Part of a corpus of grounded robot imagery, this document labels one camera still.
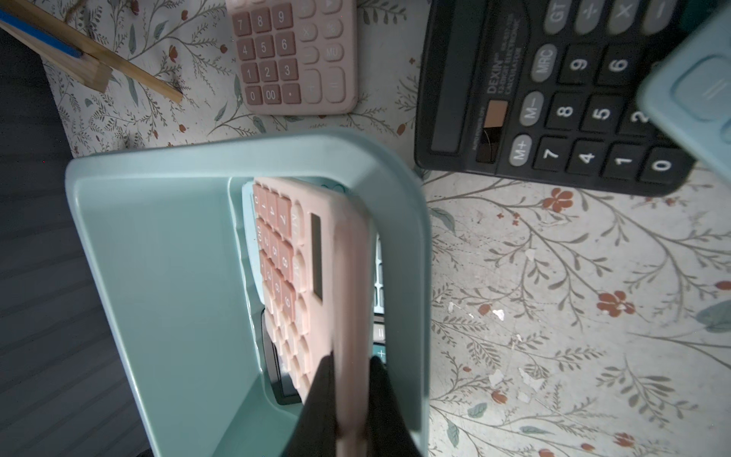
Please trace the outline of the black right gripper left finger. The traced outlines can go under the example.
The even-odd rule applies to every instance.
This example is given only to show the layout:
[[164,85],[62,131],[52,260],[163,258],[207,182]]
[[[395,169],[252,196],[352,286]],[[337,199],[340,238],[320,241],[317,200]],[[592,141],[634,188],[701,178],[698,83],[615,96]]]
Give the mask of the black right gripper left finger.
[[284,448],[287,457],[335,457],[337,439],[333,356],[318,366],[297,425]]

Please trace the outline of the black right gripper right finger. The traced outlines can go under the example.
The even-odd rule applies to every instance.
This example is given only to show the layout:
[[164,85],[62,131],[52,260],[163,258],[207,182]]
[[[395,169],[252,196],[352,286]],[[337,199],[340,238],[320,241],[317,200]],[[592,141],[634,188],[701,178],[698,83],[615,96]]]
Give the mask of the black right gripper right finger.
[[386,367],[378,356],[369,361],[368,457],[419,457],[405,425]]

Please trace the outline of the pink calculator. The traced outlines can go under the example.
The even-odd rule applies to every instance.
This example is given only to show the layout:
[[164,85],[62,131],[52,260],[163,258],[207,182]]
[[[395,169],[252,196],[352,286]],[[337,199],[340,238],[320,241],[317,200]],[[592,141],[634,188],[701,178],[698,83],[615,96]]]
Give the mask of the pink calculator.
[[355,198],[292,178],[253,184],[264,321],[304,403],[333,363],[335,453],[367,453],[375,235]]
[[228,1],[241,100],[250,112],[335,115],[357,105],[357,3]]

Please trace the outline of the mint green storage box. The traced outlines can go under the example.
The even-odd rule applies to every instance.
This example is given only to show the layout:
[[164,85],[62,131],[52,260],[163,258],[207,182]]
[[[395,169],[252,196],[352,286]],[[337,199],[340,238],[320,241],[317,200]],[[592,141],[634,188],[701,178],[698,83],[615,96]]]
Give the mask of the mint green storage box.
[[242,187],[322,177],[354,192],[380,237],[386,372],[428,449],[430,222],[415,174],[348,129],[113,152],[66,171],[72,216],[157,456],[283,456],[304,402],[268,379]]

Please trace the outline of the black calculator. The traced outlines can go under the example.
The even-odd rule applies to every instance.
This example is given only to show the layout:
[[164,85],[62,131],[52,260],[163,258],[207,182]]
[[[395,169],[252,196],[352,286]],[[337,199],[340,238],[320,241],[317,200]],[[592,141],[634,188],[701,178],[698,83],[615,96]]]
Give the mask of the black calculator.
[[[275,399],[279,405],[301,404],[302,399],[293,386],[289,372],[284,367],[284,360],[268,336],[264,312],[261,314],[261,324],[268,379],[270,379]],[[386,320],[382,306],[374,307],[372,355],[379,357],[384,364],[386,363]]]
[[689,35],[690,1],[435,1],[419,78],[416,164],[658,197],[693,158],[638,104]]

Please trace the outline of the teal calculator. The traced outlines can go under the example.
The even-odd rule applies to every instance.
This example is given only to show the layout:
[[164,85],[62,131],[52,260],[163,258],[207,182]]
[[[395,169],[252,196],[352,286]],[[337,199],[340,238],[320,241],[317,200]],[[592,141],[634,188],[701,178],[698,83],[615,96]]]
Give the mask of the teal calculator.
[[[341,192],[343,194],[354,196],[354,192],[352,192],[349,188],[333,180],[325,179],[322,177],[302,177],[301,181],[308,182],[310,184],[314,184],[315,186],[320,186],[328,190],[333,190],[334,192]],[[247,257],[249,257],[249,264],[251,265],[253,283],[256,287],[259,300],[261,302],[264,302],[263,274],[261,272],[259,248],[257,244],[255,224],[256,212],[254,207],[254,193],[252,181],[247,182],[242,187],[242,210],[245,240],[247,242]],[[383,293],[384,281],[382,248],[379,235],[376,235],[374,261],[374,293],[372,303],[373,313],[375,315],[383,315],[385,313],[385,299]]]
[[730,3],[653,70],[639,107],[677,146],[730,182]]

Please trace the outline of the wooden easel stand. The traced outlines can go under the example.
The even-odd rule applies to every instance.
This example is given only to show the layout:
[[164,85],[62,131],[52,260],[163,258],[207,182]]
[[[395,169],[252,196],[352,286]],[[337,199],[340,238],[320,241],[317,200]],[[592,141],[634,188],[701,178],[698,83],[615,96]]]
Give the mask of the wooden easel stand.
[[85,36],[85,34],[78,32],[78,30],[60,19],[46,13],[29,1],[3,1],[1,11],[5,11],[5,13],[9,13],[82,51],[83,56],[81,58],[71,57],[1,23],[1,29],[5,30],[10,36],[90,89],[104,93],[109,85],[110,78],[112,78],[112,72],[117,70],[175,103],[180,103],[183,99],[182,93],[168,83],[131,64],[123,57]]

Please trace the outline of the blue framed whiteboard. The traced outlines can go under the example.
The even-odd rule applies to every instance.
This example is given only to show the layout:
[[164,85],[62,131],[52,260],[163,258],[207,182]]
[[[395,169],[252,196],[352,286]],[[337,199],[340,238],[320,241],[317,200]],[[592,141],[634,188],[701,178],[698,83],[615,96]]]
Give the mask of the blue framed whiteboard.
[[59,40],[58,38],[55,38],[47,32],[44,32],[43,30],[40,30],[35,26],[24,22],[23,20],[16,18],[9,13],[5,13],[5,11],[1,12],[1,23],[3,25],[14,28],[15,30],[19,30],[19,32],[23,32],[23,34],[26,34],[27,36],[30,36],[43,44],[49,45],[57,51],[61,51],[61,53],[70,55],[71,57],[75,58],[81,58],[83,56],[82,51],[80,51],[79,49],[72,47],[71,45]]

